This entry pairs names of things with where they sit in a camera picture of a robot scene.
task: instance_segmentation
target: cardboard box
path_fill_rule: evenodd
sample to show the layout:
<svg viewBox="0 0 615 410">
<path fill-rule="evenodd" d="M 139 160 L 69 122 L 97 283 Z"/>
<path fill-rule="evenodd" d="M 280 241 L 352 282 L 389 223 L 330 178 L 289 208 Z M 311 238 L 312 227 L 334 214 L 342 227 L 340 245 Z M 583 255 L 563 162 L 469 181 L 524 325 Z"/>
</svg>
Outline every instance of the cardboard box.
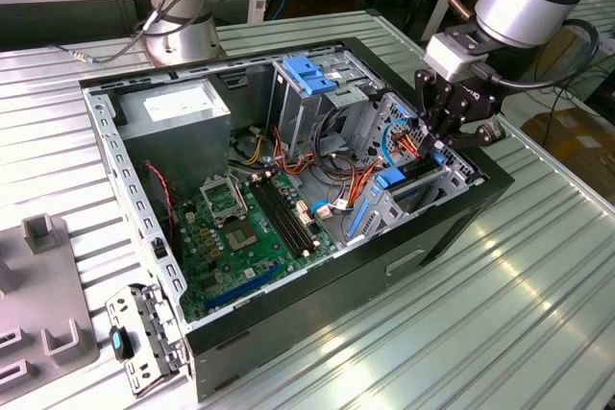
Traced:
<svg viewBox="0 0 615 410">
<path fill-rule="evenodd" d="M 549 121 L 541 113 L 521 130 L 542 144 Z M 596 192 L 615 204 L 615 127 L 582 109 L 553 114 L 545 148 Z"/>
</svg>

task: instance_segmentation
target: blue cable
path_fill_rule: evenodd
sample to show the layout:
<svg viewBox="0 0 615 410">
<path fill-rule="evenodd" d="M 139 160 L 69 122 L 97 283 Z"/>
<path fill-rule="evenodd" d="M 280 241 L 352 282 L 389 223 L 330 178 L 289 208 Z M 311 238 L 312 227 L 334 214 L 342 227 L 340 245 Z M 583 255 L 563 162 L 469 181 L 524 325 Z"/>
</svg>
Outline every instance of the blue cable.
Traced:
<svg viewBox="0 0 615 410">
<path fill-rule="evenodd" d="M 386 124 L 386 126 L 382 130 L 382 140 L 381 140 L 382 153 L 384 154 L 384 158 L 386 158 L 386 161 L 388 162 L 389 167 L 392 167 L 393 165 L 395 165 L 395 162 L 391 158 L 391 155 L 388 152 L 388 148 L 386 147 L 386 134 L 388 133 L 388 129 L 390 129 L 396 124 L 407 124 L 407 120 L 395 119 L 391 123 Z"/>
<path fill-rule="evenodd" d="M 286 3 L 286 0 L 282 0 L 282 3 L 280 4 L 280 7 L 278 8 L 278 11 L 276 12 L 276 14 L 273 15 L 273 17 L 271 18 L 271 21 L 273 21 L 274 19 L 276 19 L 280 13 L 282 12 L 282 9 L 284 8 L 284 4 Z"/>
<path fill-rule="evenodd" d="M 314 205 L 311 206 L 311 208 L 309 209 L 309 211 L 311 211 L 312 215 L 314 214 L 314 212 L 320 208 L 323 205 L 328 205 L 329 203 L 327 201 L 316 201 L 314 202 Z"/>
</svg>

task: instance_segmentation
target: green circuit board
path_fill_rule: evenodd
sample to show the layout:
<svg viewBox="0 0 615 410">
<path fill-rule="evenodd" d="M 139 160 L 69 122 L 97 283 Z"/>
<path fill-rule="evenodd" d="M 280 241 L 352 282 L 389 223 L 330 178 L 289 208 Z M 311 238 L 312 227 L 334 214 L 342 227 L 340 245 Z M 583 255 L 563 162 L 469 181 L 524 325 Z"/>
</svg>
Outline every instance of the green circuit board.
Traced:
<svg viewBox="0 0 615 410">
<path fill-rule="evenodd" d="M 301 198 L 288 177 L 279 174 L 271 182 L 287 198 L 288 209 L 298 216 L 295 203 Z M 219 189 L 220 198 L 215 197 L 217 189 L 208 191 L 208 197 L 213 196 L 211 202 L 221 206 L 233 205 L 228 197 L 228 189 Z M 174 207 L 180 219 L 178 238 L 181 239 L 183 250 L 181 267 L 187 282 L 181 305 L 188 322 L 197 321 L 212 309 L 235 302 L 258 290 L 263 284 L 286 277 L 337 250 L 327 232 L 318 227 L 310 235 L 320 242 L 320 246 L 309 256 L 297 257 L 291 254 L 253 196 L 249 185 L 241 183 L 239 191 L 248 207 L 246 217 L 243 220 L 229 220 L 221 229 L 214 225 L 201 194 Z M 248 282 L 254 285 L 246 290 Z M 229 297 L 234 290 L 240 291 L 241 295 L 232 296 L 217 307 L 208 307 L 208 303 L 218 301 L 220 297 Z"/>
</svg>

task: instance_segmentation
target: yellow wire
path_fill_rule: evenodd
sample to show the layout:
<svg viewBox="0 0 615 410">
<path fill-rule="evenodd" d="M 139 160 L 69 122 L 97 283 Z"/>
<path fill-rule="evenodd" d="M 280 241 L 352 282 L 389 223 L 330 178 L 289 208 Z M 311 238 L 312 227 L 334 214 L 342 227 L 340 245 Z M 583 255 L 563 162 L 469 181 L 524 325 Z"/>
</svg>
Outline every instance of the yellow wire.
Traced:
<svg viewBox="0 0 615 410">
<path fill-rule="evenodd" d="M 416 151 L 416 144 L 414 144 L 414 141 L 412 141 L 412 138 L 410 138 L 410 135 L 407 133 L 406 133 L 406 139 L 409 141 L 410 146 L 412 146 L 414 150 Z"/>
<path fill-rule="evenodd" d="M 258 157 L 260 156 L 260 145 L 262 144 L 262 140 L 263 136 L 261 135 L 258 137 L 257 148 L 255 149 L 254 154 L 248 160 L 243 162 L 244 165 L 252 165 L 258 160 Z"/>
</svg>

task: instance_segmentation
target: aluminum extrusion table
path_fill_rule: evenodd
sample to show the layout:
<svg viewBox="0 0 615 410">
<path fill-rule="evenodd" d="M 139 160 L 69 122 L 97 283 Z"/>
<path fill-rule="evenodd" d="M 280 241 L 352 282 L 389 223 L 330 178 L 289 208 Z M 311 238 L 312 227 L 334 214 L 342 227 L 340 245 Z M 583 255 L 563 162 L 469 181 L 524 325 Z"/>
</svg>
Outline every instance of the aluminum extrusion table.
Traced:
<svg viewBox="0 0 615 410">
<path fill-rule="evenodd" d="M 357 36 L 412 81 L 420 50 L 365 12 L 220 29 L 231 54 Z M 81 45 L 110 55 L 125 40 Z M 100 358 L 11 409 L 193 409 L 185 377 L 135 401 L 104 301 L 145 279 L 77 81 L 144 69 L 50 49 L 0 55 L 0 227 L 68 224 Z M 208 408 L 602 408 L 615 392 L 615 211 L 517 133 L 486 152 L 515 183 L 440 259 L 206 401 Z"/>
</svg>

